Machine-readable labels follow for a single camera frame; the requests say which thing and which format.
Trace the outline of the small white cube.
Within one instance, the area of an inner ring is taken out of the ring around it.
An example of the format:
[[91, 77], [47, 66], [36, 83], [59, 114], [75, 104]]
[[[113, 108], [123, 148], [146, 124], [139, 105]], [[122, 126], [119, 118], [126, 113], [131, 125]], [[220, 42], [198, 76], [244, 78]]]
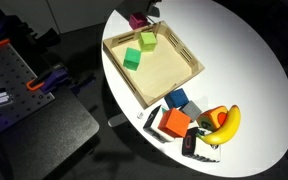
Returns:
[[138, 113], [138, 114], [137, 114], [137, 118], [138, 118], [138, 119], [142, 119], [142, 118], [143, 118], [143, 113], [142, 113], [142, 112]]

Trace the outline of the yellow banana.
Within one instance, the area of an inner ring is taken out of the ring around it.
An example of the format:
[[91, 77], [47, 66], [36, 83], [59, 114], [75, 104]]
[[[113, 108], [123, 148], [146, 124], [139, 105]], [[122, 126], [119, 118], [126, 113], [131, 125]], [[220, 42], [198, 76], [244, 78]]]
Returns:
[[221, 145], [231, 140], [236, 134], [240, 121], [241, 112], [237, 105], [233, 105], [230, 109], [227, 109], [227, 118], [224, 124], [216, 131], [210, 131], [208, 135], [199, 135], [199, 138], [210, 145]]

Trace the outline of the purple clamp with orange tip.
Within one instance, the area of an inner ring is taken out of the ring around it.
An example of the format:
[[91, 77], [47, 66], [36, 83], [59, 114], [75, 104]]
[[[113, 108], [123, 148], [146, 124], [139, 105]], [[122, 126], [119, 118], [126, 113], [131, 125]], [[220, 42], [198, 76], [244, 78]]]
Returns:
[[93, 72], [90, 72], [80, 80], [74, 79], [65, 66], [60, 64], [43, 71], [38, 77], [26, 83], [30, 91], [40, 90], [43, 94], [50, 93], [62, 85], [66, 85], [73, 94], [78, 94], [81, 89], [96, 81]]

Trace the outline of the grey block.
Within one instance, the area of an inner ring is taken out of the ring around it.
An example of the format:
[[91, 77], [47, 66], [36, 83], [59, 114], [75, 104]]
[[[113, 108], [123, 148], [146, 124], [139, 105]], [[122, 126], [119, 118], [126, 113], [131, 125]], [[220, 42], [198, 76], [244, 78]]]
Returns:
[[189, 101], [186, 105], [180, 108], [180, 111], [189, 116], [192, 122], [194, 122], [202, 113], [201, 109], [194, 101]]

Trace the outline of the dark clamp with orange tip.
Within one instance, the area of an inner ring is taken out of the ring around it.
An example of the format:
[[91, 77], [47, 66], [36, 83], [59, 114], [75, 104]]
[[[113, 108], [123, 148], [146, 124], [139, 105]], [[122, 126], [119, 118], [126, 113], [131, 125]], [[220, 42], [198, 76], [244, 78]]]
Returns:
[[4, 16], [0, 20], [0, 46], [22, 37], [32, 46], [49, 47], [61, 41], [59, 34], [50, 28], [45, 34], [38, 37], [26, 22], [17, 16]]

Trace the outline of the grey perforated metal plate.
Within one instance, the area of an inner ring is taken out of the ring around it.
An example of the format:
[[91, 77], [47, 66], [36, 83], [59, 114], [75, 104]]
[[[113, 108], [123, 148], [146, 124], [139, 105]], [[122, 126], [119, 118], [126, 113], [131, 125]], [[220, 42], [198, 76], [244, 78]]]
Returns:
[[0, 105], [0, 133], [55, 100], [52, 93], [27, 88], [26, 83], [35, 78], [11, 44], [0, 46], [0, 92], [9, 99], [9, 104]]

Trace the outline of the wooden crate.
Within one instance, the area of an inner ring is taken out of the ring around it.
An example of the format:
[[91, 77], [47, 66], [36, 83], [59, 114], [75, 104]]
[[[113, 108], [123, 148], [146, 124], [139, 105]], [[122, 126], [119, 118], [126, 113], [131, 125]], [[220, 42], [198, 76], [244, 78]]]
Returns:
[[[140, 49], [143, 32], [157, 39], [153, 52], [142, 52], [136, 71], [123, 66], [127, 48]], [[103, 41], [103, 50], [143, 109], [162, 99], [204, 70], [204, 66], [165, 21]]]

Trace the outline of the blue block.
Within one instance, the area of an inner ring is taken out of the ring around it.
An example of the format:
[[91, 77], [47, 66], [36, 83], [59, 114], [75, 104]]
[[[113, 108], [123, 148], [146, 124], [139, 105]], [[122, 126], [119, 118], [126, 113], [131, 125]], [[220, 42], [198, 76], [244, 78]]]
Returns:
[[189, 102], [186, 93], [182, 88], [168, 93], [164, 99], [169, 108], [179, 108]]

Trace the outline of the black white box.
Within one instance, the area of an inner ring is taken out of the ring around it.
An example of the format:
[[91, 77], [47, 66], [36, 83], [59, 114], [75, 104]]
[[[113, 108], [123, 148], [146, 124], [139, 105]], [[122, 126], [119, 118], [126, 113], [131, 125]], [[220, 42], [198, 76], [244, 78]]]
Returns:
[[199, 135], [208, 135], [210, 131], [204, 128], [193, 127], [187, 130], [182, 141], [182, 155], [201, 162], [220, 162], [221, 147], [203, 142]]
[[172, 142], [173, 137], [161, 131], [158, 126], [162, 120], [164, 113], [167, 111], [167, 108], [163, 105], [156, 107], [151, 111], [146, 123], [143, 126], [143, 130], [149, 135], [153, 136], [161, 143]]

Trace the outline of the black white box left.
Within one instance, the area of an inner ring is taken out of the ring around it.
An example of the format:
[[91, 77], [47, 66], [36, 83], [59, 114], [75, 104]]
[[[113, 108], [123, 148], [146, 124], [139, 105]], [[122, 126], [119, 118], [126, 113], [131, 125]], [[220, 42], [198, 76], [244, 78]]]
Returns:
[[173, 137], [161, 131], [158, 126], [162, 120], [164, 113], [167, 111], [167, 108], [163, 105], [156, 107], [151, 111], [146, 123], [143, 126], [143, 130], [149, 135], [153, 136], [161, 143], [172, 142]]

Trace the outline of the orange block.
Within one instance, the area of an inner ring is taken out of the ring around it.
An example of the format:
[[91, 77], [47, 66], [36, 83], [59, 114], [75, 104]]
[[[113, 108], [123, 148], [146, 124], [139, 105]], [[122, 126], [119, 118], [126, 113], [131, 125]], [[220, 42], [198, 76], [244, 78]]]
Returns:
[[173, 138], [183, 138], [186, 135], [190, 120], [188, 115], [172, 108], [163, 114], [158, 129]]

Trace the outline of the black table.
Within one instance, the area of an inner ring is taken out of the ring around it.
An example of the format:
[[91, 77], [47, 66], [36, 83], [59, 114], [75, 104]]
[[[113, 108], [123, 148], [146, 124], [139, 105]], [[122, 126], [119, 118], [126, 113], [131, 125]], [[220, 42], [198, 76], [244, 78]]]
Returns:
[[59, 180], [85, 154], [99, 124], [68, 89], [0, 134], [0, 180]]

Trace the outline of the pink block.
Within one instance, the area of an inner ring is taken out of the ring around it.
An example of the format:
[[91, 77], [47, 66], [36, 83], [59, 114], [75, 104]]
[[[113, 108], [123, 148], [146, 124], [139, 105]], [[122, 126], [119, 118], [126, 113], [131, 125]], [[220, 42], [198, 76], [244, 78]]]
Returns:
[[146, 26], [147, 24], [148, 20], [141, 12], [133, 13], [129, 17], [129, 25], [133, 30]]

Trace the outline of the black white box right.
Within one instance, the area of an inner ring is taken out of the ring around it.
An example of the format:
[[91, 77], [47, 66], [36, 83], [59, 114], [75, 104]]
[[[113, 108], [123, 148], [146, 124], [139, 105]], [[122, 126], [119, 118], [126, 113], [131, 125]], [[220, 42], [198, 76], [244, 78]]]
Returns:
[[220, 162], [221, 147], [203, 142], [199, 135], [208, 135], [210, 131], [204, 128], [193, 127], [187, 130], [182, 141], [182, 155], [201, 162]]

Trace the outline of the light green block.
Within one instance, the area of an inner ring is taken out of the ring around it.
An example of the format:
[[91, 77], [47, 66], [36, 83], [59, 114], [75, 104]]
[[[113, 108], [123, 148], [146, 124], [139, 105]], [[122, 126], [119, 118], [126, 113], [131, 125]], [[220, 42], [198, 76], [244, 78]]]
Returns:
[[143, 52], [151, 52], [157, 45], [157, 39], [153, 32], [142, 32], [138, 43]]

